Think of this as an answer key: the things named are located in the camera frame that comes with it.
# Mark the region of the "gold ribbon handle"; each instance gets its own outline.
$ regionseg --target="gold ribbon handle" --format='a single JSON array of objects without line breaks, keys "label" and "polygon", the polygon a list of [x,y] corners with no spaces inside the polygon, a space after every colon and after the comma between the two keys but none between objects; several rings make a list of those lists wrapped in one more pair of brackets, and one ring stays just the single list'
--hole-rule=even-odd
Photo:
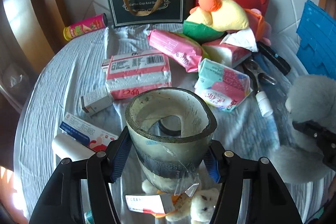
[{"label": "gold ribbon handle", "polygon": [[156,0],[153,8],[149,11],[133,11],[131,6],[129,5],[129,2],[128,0],[123,0],[124,1],[124,4],[125,6],[127,7],[127,9],[129,10],[129,12],[132,14],[132,15],[135,15],[135,16],[138,16],[138,17],[143,17],[143,16],[148,16],[152,13],[154,13],[159,7],[160,5],[162,4],[163,0]]}]

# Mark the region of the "green plush fabric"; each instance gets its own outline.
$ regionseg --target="green plush fabric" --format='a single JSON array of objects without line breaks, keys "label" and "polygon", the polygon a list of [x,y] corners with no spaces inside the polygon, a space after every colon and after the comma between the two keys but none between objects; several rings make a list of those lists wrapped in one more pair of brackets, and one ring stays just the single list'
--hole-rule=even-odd
[{"label": "green plush fabric", "polygon": [[185,20],[183,22],[183,34],[197,41],[199,44],[203,44],[220,38],[224,32],[218,32],[204,24]]}]

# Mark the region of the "teal and pink package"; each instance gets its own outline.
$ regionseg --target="teal and pink package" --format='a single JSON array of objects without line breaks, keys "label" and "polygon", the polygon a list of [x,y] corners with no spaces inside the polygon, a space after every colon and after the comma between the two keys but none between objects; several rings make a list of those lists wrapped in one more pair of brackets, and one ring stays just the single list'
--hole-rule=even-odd
[{"label": "teal and pink package", "polygon": [[207,58],[198,70],[195,93],[208,105],[231,112],[250,94],[250,78],[239,71]]}]

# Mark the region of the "small white box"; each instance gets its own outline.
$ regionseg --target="small white box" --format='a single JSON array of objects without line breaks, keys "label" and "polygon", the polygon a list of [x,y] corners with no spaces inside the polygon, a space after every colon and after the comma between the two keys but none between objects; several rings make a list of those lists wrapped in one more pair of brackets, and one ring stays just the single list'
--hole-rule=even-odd
[{"label": "small white box", "polygon": [[113,104],[111,93],[102,86],[79,98],[80,108],[90,116]]},{"label": "small white box", "polygon": [[103,72],[107,72],[107,69],[109,67],[110,64],[110,58],[109,59],[104,59],[103,63],[101,64],[101,69],[103,70]]},{"label": "small white box", "polygon": [[175,210],[171,194],[126,195],[128,209],[134,212],[165,215]]},{"label": "small white box", "polygon": [[111,141],[118,138],[117,135],[100,129],[68,112],[59,128],[96,152],[105,150]]}]

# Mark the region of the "pink cylindrical can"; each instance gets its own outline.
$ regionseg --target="pink cylindrical can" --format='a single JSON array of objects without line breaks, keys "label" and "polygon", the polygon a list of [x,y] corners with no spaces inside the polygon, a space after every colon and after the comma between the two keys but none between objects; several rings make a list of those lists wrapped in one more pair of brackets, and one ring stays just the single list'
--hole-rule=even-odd
[{"label": "pink cylindrical can", "polygon": [[79,37],[82,34],[93,32],[107,26],[106,14],[101,14],[95,17],[84,19],[80,22],[72,24],[64,28],[63,35],[67,41],[75,37]]}]

